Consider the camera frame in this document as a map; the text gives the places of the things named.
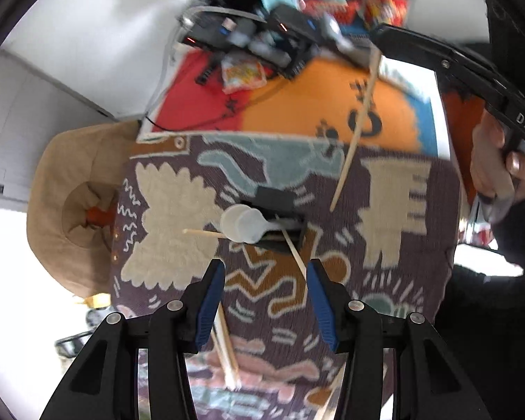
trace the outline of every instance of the finger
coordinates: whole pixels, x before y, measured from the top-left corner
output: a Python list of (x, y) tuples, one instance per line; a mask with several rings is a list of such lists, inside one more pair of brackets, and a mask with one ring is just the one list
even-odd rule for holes
[(480, 119), (480, 127), (493, 145), (497, 148), (504, 146), (505, 134), (501, 124), (486, 110)]
[(511, 152), (505, 159), (505, 168), (515, 178), (525, 181), (525, 154)]
[(472, 184), (477, 192), (484, 194), (487, 197), (496, 196), (494, 188), (491, 186), (490, 181), (479, 169), (476, 168), (474, 162), (471, 162), (470, 172), (472, 177)]

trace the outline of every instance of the candy wrapper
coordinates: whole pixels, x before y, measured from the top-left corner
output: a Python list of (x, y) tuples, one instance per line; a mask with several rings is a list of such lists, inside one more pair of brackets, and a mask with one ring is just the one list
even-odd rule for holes
[(259, 61), (243, 54), (230, 54), (222, 60), (223, 91), (254, 90), (266, 85), (266, 74)]

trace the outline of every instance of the silver screw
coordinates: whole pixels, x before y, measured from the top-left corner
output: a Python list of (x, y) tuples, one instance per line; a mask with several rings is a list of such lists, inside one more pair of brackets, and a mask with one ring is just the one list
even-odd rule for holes
[(350, 303), (348, 303), (348, 308), (352, 311), (361, 311), (365, 308), (365, 304), (360, 302), (360, 300), (351, 300)]
[(121, 314), (119, 313), (111, 313), (109, 316), (107, 316), (107, 323), (109, 325), (115, 325), (121, 320)]
[(167, 309), (169, 311), (178, 311), (180, 310), (181, 308), (183, 308), (183, 302), (181, 300), (171, 300), (168, 304), (167, 304)]
[(415, 324), (423, 324), (424, 322), (426, 322), (426, 318), (420, 313), (411, 313), (410, 320)]

